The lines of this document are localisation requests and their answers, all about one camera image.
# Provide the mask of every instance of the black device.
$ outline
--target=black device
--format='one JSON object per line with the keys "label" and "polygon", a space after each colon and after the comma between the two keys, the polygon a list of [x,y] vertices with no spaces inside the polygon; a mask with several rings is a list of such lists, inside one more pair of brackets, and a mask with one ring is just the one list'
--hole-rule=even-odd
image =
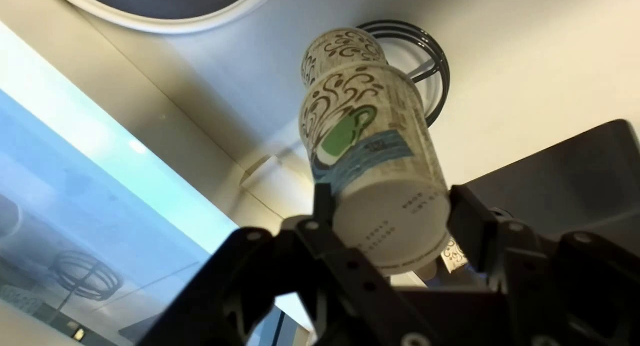
{"label": "black device", "polygon": [[592,232],[542,237],[468,186],[449,197],[447,227],[486,287],[394,289],[336,237],[329,185],[318,184],[313,215],[284,220],[277,236],[233,232],[139,345],[245,344],[274,297],[294,291],[318,346],[640,344],[635,255]]}

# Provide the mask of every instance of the paper cup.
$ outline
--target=paper cup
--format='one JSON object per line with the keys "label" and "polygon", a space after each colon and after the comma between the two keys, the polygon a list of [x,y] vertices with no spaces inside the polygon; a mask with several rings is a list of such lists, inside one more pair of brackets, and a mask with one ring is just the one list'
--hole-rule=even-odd
{"label": "paper cup", "polygon": [[363,62],[317,79],[299,114],[313,177],[336,197],[334,231],[386,275],[425,266],[450,239],[448,191],[422,110],[402,71]]}
{"label": "paper cup", "polygon": [[357,28],[328,31],[306,49],[301,67],[302,82],[308,88],[332,68],[363,61],[387,63],[382,47],[373,36]]}

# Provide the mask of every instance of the screw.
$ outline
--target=screw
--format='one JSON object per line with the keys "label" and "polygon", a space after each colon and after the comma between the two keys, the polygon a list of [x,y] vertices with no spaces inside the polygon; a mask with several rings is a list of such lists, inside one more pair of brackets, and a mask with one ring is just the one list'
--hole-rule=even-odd
{"label": "screw", "polygon": [[246,235],[246,238],[249,241],[256,241],[256,240],[260,239],[260,237],[262,237],[262,236],[263,235],[261,235],[260,232],[254,231],[254,232],[251,232],[250,234]]}
{"label": "screw", "polygon": [[509,229],[514,232],[520,232],[524,227],[519,223],[509,223]]}
{"label": "screw", "polygon": [[431,346],[431,342],[418,332],[409,332],[402,337],[402,346]]}
{"label": "screw", "polygon": [[320,225],[316,221],[309,221],[304,225],[304,227],[308,230],[317,230],[320,228]]}
{"label": "screw", "polygon": [[551,336],[539,334],[531,339],[531,346],[560,346],[560,343]]}
{"label": "screw", "polygon": [[582,232],[578,232],[578,233],[574,233],[573,234],[573,238],[575,238],[576,240],[582,242],[582,243],[589,243],[592,241],[592,238],[589,237],[589,235],[582,233]]}

